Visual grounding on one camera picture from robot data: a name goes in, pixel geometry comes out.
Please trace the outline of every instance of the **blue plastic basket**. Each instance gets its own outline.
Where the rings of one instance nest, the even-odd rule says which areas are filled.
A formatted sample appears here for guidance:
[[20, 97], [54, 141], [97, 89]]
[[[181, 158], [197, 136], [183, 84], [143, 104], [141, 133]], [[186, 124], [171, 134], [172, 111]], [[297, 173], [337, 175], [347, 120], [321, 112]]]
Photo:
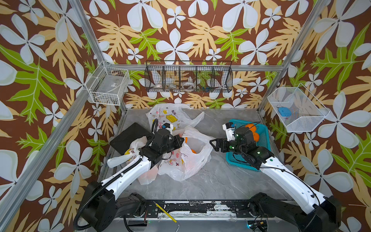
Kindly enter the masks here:
[[[242, 120], [237, 120], [237, 119], [231, 119], [229, 121], [234, 123], [235, 128], [239, 128], [239, 127], [245, 126], [246, 124], [251, 123], [251, 122], [248, 122], [248, 121], [242, 121]], [[266, 148], [268, 148], [268, 150], [272, 151], [270, 149], [268, 128], [263, 124], [256, 124], [255, 126], [256, 126], [256, 132], [259, 134], [259, 141], [256, 143], [256, 145], [259, 146], [259, 147], [266, 147]], [[241, 155], [234, 154], [234, 156], [238, 160], [244, 160]], [[232, 165], [236, 165], [238, 167], [243, 167], [243, 168], [246, 168], [246, 169], [251, 169], [253, 171], [259, 171], [256, 168], [252, 167], [250, 164], [246, 164], [246, 163], [242, 163], [242, 162], [237, 161], [233, 157], [233, 152], [227, 152], [226, 159], [227, 159], [227, 162], [232, 164]]]

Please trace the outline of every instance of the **brown wallpaper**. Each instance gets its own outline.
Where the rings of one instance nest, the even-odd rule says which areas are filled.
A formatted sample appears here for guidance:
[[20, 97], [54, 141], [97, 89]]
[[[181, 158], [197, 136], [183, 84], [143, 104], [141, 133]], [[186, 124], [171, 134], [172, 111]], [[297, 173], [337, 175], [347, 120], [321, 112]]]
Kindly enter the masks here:
[[[370, 6], [331, 1], [280, 82], [306, 85], [330, 116], [313, 132], [295, 134], [286, 132], [270, 104], [264, 110], [285, 163], [307, 184], [341, 201], [341, 231], [371, 227]], [[309, 171], [313, 167], [316, 173]]]
[[[214, 64], [230, 61], [281, 64], [313, 7], [313, 2], [307, 0], [153, 0], [145, 4], [111, 0], [82, 1], [82, 4], [106, 61], [119, 64], [144, 64], [149, 60], [168, 64], [174, 63], [171, 60], [184, 60], [179, 64], [205, 60]], [[147, 14], [143, 8], [152, 9], [153, 13]], [[133, 83], [124, 97], [128, 107], [148, 108], [159, 102], [192, 104], [192, 101], [198, 102], [195, 107], [203, 108], [220, 108], [223, 104], [256, 108], [272, 76], [263, 72], [238, 72], [230, 93], [185, 92], [180, 96], [148, 94], [141, 80], [143, 74], [131, 72]], [[257, 85], [261, 91], [251, 91]], [[240, 95], [240, 100], [236, 99], [238, 91], [246, 93]]]
[[[0, 35], [1, 200], [96, 61], [67, 0], [0, 1]], [[73, 230], [84, 188], [98, 178], [119, 117], [118, 107], [86, 102], [7, 231]]]

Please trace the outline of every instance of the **white wire basket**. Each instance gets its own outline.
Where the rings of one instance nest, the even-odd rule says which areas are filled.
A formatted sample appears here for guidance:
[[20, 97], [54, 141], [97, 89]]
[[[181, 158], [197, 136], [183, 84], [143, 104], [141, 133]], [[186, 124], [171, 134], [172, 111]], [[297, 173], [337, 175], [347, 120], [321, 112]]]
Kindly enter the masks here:
[[88, 89], [94, 103], [120, 105], [125, 89], [129, 83], [129, 71], [122, 68], [103, 67], [96, 70], [91, 78], [95, 78]]
[[303, 85], [277, 88], [268, 101], [289, 133], [312, 132], [330, 113]]

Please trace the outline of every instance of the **plastic bag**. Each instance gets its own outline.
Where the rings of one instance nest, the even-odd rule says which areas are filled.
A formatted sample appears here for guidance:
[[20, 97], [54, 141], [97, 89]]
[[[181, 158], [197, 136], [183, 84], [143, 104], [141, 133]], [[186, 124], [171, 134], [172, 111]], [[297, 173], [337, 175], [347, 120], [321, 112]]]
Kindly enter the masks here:
[[209, 141], [214, 139], [200, 133], [191, 126], [186, 126], [182, 137], [182, 147], [171, 154], [165, 154], [158, 168], [158, 174], [168, 174], [176, 181], [182, 181], [196, 174], [207, 163], [213, 147]]
[[126, 164], [130, 163], [132, 159], [139, 155], [139, 148], [144, 147], [147, 142], [147, 137], [143, 136], [131, 142], [129, 149], [125, 152], [123, 156], [114, 157], [107, 161], [110, 168], [116, 167], [124, 162]]
[[205, 112], [191, 119], [182, 109], [192, 108], [186, 104], [163, 103], [155, 105], [146, 115], [150, 125], [157, 118], [158, 128], [161, 128], [164, 123], [170, 123], [174, 125], [173, 130], [184, 129], [186, 126], [194, 127], [204, 119]]
[[155, 165], [149, 171], [141, 174], [138, 177], [139, 183], [141, 185], [150, 184], [152, 181], [156, 179], [157, 173], [158, 173], [158, 167]]

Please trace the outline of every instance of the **metal wire shelf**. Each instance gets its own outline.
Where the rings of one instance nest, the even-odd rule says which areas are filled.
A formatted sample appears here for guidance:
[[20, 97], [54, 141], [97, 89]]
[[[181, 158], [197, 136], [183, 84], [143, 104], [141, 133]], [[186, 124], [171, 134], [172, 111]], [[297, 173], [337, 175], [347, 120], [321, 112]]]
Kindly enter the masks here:
[[146, 61], [144, 78], [147, 92], [230, 92], [232, 90], [231, 61], [228, 61], [229, 65], [217, 65], [214, 61], [192, 61], [189, 65], [168, 65], [161, 62], [163, 61]]
[[303, 84], [277, 88], [268, 101], [288, 133], [312, 132], [330, 113]]
[[95, 80], [88, 92], [94, 103], [120, 105], [130, 79], [127, 69], [102, 67], [91, 78]]

